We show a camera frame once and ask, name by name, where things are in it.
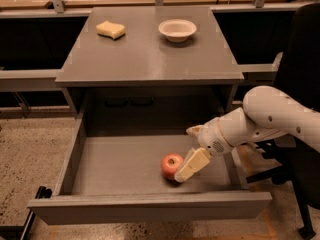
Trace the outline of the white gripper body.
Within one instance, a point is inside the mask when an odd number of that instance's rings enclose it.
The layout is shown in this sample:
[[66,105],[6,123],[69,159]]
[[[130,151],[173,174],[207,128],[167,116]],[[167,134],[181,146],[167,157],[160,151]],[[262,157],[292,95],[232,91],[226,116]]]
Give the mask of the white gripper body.
[[223,136],[218,117],[201,127],[197,140],[199,145],[208,150],[212,156],[225,155],[233,149]]

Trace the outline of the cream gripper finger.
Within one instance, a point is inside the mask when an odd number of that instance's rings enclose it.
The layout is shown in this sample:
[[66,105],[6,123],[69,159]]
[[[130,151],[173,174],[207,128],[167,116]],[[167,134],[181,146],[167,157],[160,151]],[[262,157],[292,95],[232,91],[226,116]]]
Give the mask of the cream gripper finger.
[[192,127],[189,127],[186,129],[186,133],[189,135],[189,136],[192,136],[192,137],[198,137],[201,130],[202,130],[203,126],[202,125],[196,125],[196,126],[192,126]]
[[174,179],[183,183],[206,167],[211,159],[210,152],[204,148],[190,149],[183,163],[174,174]]

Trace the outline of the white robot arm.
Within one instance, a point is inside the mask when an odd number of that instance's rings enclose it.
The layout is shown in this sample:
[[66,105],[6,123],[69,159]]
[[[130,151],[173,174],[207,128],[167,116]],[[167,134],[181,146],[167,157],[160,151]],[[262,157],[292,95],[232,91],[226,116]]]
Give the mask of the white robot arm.
[[291,134],[320,151],[320,113],[270,86],[248,91],[243,105],[203,125],[190,127],[200,148],[188,152],[174,179],[185,182],[215,156],[231,152],[244,143],[257,143]]

